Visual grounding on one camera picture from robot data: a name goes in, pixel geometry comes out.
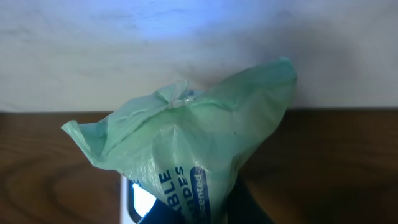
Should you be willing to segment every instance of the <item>plastic bag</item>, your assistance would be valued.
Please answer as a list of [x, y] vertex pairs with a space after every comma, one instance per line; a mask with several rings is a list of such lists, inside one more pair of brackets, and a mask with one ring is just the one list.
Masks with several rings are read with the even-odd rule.
[[98, 123], [69, 121], [62, 129], [94, 166], [125, 175], [188, 223], [224, 223], [239, 168], [278, 126], [295, 82], [282, 58], [207, 91], [178, 82]]

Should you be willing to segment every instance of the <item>wooden table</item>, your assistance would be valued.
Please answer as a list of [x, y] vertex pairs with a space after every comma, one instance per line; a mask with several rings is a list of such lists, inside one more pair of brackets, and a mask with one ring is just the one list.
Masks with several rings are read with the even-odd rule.
[[[119, 175], [60, 129], [105, 116], [0, 114], [0, 223], [119, 222]], [[289, 111], [241, 175], [277, 223], [398, 223], [398, 111]]]

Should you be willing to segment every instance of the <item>dark object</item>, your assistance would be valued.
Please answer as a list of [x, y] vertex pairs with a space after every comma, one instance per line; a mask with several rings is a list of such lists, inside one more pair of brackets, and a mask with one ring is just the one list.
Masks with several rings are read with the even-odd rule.
[[[134, 208], [134, 189], [132, 182], [129, 182], [129, 213], [134, 222], [140, 224], [184, 224], [184, 219], [174, 209], [168, 207], [160, 200], [156, 200], [152, 209], [141, 219]], [[248, 188], [238, 178], [233, 190], [227, 199], [228, 224], [240, 223], [262, 223], [273, 224], [269, 216], [262, 211], [252, 198]]]

